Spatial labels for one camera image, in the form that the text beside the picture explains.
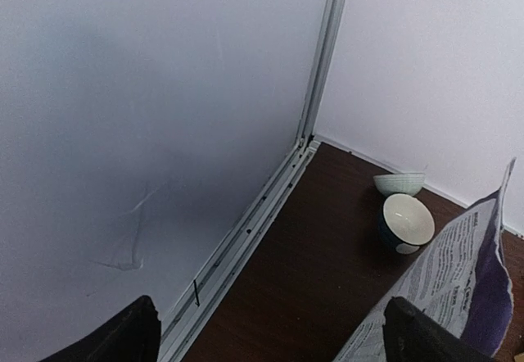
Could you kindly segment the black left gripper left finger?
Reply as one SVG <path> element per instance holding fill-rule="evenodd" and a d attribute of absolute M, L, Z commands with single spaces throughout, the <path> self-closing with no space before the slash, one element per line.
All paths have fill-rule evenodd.
<path fill-rule="evenodd" d="M 140 296 L 95 331 L 48 356 L 46 361 L 158 360 L 160 320 L 149 296 Z"/>

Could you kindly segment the purple pet food bag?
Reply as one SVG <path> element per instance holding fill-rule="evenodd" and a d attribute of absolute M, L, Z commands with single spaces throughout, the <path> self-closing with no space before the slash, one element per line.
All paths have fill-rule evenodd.
<path fill-rule="evenodd" d="M 384 311 L 400 296 L 461 342 L 493 357 L 513 317 L 512 282 L 501 247 L 504 194 L 500 188 L 450 221 L 369 311 L 336 356 L 337 361 L 388 361 Z"/>

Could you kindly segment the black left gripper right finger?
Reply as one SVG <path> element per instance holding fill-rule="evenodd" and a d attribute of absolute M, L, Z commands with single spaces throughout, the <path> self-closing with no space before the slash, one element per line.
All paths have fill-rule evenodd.
<path fill-rule="evenodd" d="M 492 361 L 461 342 L 403 297 L 389 300 L 382 326 L 386 359 L 394 362 Z"/>

